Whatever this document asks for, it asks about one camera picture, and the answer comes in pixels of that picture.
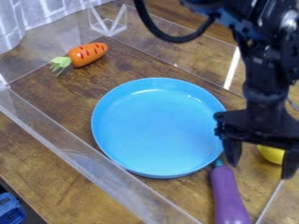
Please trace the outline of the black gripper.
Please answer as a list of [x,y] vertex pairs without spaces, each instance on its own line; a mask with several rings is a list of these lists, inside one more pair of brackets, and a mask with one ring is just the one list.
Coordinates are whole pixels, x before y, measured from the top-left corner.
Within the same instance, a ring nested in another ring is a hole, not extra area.
[[290,179],[299,169],[299,121],[286,110],[289,88],[267,93],[245,86],[243,95],[247,99],[245,109],[214,115],[215,135],[223,140],[226,159],[238,166],[242,142],[286,149],[282,179]]

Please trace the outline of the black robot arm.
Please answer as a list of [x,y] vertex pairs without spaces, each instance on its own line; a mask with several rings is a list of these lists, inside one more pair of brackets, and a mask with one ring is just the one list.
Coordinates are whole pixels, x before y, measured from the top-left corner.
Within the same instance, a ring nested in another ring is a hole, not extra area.
[[290,86],[299,81],[297,0],[182,0],[233,30],[246,66],[247,107],[218,112],[215,134],[235,165],[245,142],[285,150],[282,178],[299,170],[299,120],[286,109]]

